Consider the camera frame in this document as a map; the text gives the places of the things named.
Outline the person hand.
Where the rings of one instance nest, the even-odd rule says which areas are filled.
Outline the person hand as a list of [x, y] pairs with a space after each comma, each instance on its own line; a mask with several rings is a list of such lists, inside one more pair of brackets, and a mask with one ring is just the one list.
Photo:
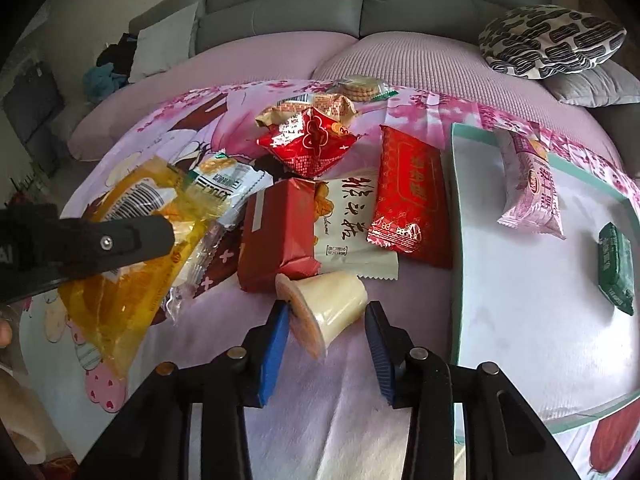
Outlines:
[[2, 318], [0, 320], [0, 348], [9, 347], [13, 339], [13, 330], [10, 323]]

